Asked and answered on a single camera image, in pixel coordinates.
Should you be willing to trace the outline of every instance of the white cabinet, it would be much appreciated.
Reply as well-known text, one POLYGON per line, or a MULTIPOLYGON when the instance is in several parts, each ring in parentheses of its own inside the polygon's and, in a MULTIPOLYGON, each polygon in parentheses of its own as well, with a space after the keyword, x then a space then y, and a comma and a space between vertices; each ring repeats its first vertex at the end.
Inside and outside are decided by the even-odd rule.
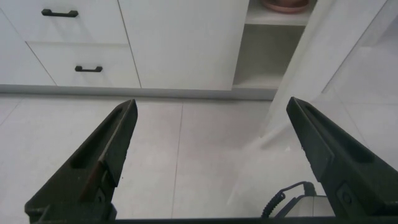
POLYGON ((128 44, 117 0, 0 0, 0 8, 25 41, 128 44))
POLYGON ((58 86, 140 88, 128 45, 29 45, 58 86))
POLYGON ((1 10, 0 37, 0 84, 54 85, 1 10))
POLYGON ((120 0, 143 88, 230 90, 248 0, 120 0))

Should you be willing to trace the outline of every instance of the white tile floor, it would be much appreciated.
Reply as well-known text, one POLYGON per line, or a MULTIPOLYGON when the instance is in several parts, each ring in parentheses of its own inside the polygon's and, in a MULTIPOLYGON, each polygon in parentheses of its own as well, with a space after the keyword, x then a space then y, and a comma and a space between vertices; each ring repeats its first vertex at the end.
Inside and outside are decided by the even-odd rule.
MULTIPOLYGON (((0 95, 0 220, 27 223, 26 201, 126 99, 0 95)), ((279 189, 315 183, 292 130, 267 144, 259 139, 269 105, 137 99, 113 197, 118 218, 258 217, 279 189)), ((301 193, 288 192, 276 211, 301 193)))

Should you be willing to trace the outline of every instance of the kitchen cabinet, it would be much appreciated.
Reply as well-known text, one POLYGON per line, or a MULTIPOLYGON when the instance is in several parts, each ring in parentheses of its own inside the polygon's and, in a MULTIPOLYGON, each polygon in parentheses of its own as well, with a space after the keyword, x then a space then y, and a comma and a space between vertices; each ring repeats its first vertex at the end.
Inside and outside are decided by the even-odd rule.
POLYGON ((0 36, 0 84, 54 85, 1 10, 0 36))
MULTIPOLYGON (((16 30, 0 42, 31 50, 52 78, 31 85, 46 93, 55 82, 62 93, 274 100, 279 120, 289 96, 324 89, 385 1, 309 0, 281 14, 260 0, 0 0, 16 30)), ((0 69, 14 71, 7 60, 0 69)))
POLYGON ((120 0, 143 88, 231 90, 247 0, 120 0))

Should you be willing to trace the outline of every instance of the floor tile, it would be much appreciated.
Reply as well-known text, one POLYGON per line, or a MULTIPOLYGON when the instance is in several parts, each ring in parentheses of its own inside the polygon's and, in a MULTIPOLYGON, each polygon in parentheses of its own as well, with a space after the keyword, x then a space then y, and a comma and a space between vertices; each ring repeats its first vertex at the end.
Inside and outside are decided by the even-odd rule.
POLYGON ((119 102, 24 99, 0 126, 0 216, 28 222, 24 204, 119 102))
POLYGON ((0 95, 0 124, 22 100, 20 96, 0 95))
MULTIPOLYGON (((242 151, 209 152, 207 158, 192 155, 199 155, 197 161, 190 158, 193 165, 178 157, 174 218, 259 217, 280 189, 303 180, 324 194, 292 128, 269 142, 257 138, 242 151)), ((302 187, 287 192, 275 213, 302 194, 302 187)))
POLYGON ((113 196, 117 219, 171 218, 175 172, 126 170, 113 196))
POLYGON ((398 105, 350 104, 347 109, 368 148, 398 170, 398 105))
POLYGON ((259 136, 270 101, 186 101, 180 153, 241 151, 259 136))
MULTIPOLYGON (((28 222, 27 215, 23 213, 24 204, 71 156, 112 109, 125 100, 127 98, 86 96, 28 96, 22 100, 0 126, 0 142, 2 142, 0 169, 3 170, 0 172, 2 180, 0 182, 0 217, 2 220, 11 221, 10 223, 28 222)), ((134 179, 146 183, 148 187, 157 179, 160 179, 158 182, 167 185, 163 181, 167 179, 167 183, 171 184, 166 190, 168 193, 165 197, 172 199, 177 161, 175 153, 177 147, 174 146, 178 143, 178 130, 173 127, 180 126, 182 103, 174 101, 173 109, 168 107, 167 100, 156 103, 155 100, 139 99, 137 104, 139 124, 135 130, 136 135, 133 134, 129 153, 133 153, 135 147, 139 147, 140 144, 148 149, 164 144, 163 149, 168 149, 170 154, 175 154, 172 159, 174 161, 170 163, 170 166, 174 166, 174 170, 170 175, 166 172, 158 176, 148 174, 149 177, 145 180, 147 174, 129 177, 128 169, 126 169, 123 170, 123 180, 134 179), (169 124, 174 121, 176 124, 169 127, 169 124), (161 130, 153 131, 160 136, 145 138, 144 135, 149 134, 148 129, 151 125, 154 128, 155 123, 162 124, 159 126, 161 130), (149 138, 152 138, 153 145, 147 144, 149 138)), ((120 192, 128 194, 128 187, 124 189, 126 189, 125 192, 123 190, 120 192)), ((170 216, 172 203, 169 204, 165 209, 168 210, 167 213, 170 216)))
POLYGON ((173 171, 177 164, 182 104, 139 104, 126 158, 129 169, 173 171))
POLYGON ((113 196, 118 218, 170 218, 182 104, 145 104, 113 196))

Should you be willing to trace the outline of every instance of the cabinet door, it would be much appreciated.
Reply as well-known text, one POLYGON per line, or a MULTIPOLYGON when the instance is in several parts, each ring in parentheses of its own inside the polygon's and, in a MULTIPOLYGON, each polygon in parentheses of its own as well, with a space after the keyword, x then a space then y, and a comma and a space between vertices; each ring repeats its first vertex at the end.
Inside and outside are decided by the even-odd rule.
POLYGON ((248 0, 119 3, 143 88, 232 88, 248 0))
POLYGON ((54 85, 0 10, 0 85, 54 85))

